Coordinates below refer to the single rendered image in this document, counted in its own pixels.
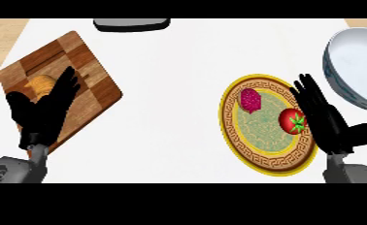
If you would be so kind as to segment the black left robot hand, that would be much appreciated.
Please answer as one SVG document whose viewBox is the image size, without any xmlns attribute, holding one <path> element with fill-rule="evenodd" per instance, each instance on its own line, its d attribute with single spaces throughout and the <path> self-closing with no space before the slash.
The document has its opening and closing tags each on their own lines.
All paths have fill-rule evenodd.
<svg viewBox="0 0 367 225">
<path fill-rule="evenodd" d="M 28 149 L 31 145 L 50 146 L 56 142 L 78 88 L 74 69 L 66 67 L 50 93 L 37 103 L 17 91 L 7 93 L 12 119 L 22 127 L 20 149 Z"/>
</svg>

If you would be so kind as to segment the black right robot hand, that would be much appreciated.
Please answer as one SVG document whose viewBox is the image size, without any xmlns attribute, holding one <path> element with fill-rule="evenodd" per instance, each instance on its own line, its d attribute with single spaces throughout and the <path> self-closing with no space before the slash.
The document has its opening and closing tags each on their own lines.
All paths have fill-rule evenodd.
<svg viewBox="0 0 367 225">
<path fill-rule="evenodd" d="M 337 108 L 328 103 L 309 74 L 299 75 L 290 91 L 305 114 L 313 141 L 327 154 L 352 153 L 367 145 L 367 123 L 349 126 Z"/>
</svg>

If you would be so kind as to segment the red tomato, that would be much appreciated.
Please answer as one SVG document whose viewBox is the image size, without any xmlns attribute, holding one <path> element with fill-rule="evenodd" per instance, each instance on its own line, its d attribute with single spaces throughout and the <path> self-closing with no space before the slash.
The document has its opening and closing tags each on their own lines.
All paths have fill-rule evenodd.
<svg viewBox="0 0 367 225">
<path fill-rule="evenodd" d="M 297 109 L 284 109 L 278 116 L 278 123 L 290 135 L 297 135 L 306 126 L 306 118 Z"/>
</svg>

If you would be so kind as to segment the yellow-rimmed patterned plate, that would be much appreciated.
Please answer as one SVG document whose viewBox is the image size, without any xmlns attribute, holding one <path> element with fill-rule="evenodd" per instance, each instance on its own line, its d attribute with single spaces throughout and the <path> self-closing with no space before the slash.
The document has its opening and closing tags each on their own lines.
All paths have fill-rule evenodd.
<svg viewBox="0 0 367 225">
<path fill-rule="evenodd" d="M 300 111 L 290 87 L 272 76 L 247 75 L 228 86 L 219 105 L 220 131 L 232 152 L 256 171 L 275 177 L 299 173 L 316 154 L 308 124 L 297 135 L 290 135 L 278 123 L 284 109 Z M 253 113 L 239 106 L 245 88 L 260 95 L 260 110 Z"/>
</svg>

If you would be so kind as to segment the pale blue bowl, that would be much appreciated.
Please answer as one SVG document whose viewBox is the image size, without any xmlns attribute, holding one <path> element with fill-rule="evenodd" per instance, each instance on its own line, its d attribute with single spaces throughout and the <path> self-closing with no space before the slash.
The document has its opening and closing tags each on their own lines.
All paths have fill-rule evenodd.
<svg viewBox="0 0 367 225">
<path fill-rule="evenodd" d="M 367 110 L 367 28 L 353 27 L 330 39 L 322 54 L 322 71 L 334 92 Z"/>
</svg>

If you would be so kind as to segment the checkered wooden cutting board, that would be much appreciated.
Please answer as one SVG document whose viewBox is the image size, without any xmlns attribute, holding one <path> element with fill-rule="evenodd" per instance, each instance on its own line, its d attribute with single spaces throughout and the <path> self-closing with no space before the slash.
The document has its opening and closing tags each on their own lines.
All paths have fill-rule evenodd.
<svg viewBox="0 0 367 225">
<path fill-rule="evenodd" d="M 121 91 L 75 31 L 69 31 L 0 70 L 0 83 L 4 93 L 17 91 L 35 102 L 35 92 L 25 85 L 40 75 L 47 75 L 56 79 L 66 66 L 74 69 L 80 89 L 68 110 L 63 130 L 57 141 L 49 147 L 49 152 L 56 150 L 120 100 Z"/>
</svg>

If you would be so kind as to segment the magenta dragon fruit piece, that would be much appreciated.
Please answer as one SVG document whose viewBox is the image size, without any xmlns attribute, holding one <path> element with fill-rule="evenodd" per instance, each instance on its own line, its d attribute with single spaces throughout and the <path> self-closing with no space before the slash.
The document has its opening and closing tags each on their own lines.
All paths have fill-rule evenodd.
<svg viewBox="0 0 367 225">
<path fill-rule="evenodd" d="M 239 93 L 239 106 L 248 113 L 260 110 L 260 95 L 251 88 L 245 88 Z"/>
</svg>

